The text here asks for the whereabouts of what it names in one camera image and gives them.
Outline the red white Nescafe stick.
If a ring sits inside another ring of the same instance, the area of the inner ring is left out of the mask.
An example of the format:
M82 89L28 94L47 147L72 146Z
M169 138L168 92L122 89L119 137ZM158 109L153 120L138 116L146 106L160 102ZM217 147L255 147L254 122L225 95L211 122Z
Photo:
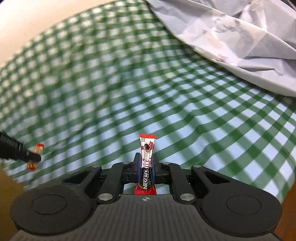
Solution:
M156 195L155 168L152 154L157 137L142 133L140 139L140 160L137 165L137 185L134 195Z

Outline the small red yellow candy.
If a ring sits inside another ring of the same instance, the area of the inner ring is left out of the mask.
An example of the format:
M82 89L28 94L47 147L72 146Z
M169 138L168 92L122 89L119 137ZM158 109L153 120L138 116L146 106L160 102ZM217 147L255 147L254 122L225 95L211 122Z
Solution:
M41 156L43 155L45 145L43 143L38 143L35 145L32 152L28 153L29 161L27 162L27 169L30 171L35 171L37 164L41 162Z

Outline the brown cardboard box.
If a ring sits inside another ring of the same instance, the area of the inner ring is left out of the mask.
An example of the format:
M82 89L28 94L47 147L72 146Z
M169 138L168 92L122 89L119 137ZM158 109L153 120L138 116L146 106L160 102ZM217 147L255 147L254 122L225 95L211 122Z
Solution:
M1 169L0 186L0 239L10 240L17 229L10 217L10 207L15 198L24 192L23 184L17 183Z

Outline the green checkered cloth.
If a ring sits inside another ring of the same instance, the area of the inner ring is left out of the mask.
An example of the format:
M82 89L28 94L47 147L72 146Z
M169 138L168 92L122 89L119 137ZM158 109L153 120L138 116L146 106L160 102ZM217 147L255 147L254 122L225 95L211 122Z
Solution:
M42 32L1 68L1 131L32 149L27 189L133 160L141 133L160 161L203 165L283 201L295 181L295 99L274 95L176 39L145 1L116 1Z

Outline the white grey crumpled fabric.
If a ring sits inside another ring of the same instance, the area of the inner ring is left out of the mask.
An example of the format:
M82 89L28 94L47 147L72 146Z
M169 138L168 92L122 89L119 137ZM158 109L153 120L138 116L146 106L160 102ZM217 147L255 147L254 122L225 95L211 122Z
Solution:
M149 1L179 40L236 76L295 96L295 10L283 1Z

